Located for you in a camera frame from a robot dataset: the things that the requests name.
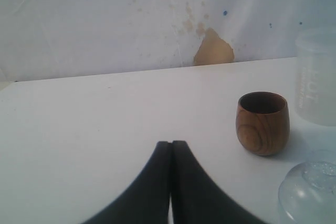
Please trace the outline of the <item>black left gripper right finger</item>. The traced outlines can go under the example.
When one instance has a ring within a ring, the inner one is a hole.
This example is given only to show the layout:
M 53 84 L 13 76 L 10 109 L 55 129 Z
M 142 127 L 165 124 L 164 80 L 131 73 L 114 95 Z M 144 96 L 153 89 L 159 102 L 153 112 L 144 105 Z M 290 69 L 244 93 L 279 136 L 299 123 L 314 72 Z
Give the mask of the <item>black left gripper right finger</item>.
M 216 185 L 185 141 L 172 143 L 170 179 L 174 223 L 264 223 Z

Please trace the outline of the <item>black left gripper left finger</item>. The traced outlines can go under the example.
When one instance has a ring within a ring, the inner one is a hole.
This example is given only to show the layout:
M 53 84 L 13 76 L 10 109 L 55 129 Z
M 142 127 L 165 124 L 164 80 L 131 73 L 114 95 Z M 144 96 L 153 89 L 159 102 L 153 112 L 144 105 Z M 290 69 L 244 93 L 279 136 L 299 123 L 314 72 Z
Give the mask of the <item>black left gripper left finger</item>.
M 172 144 L 158 142 L 132 184 L 85 223 L 168 223 L 171 157 Z

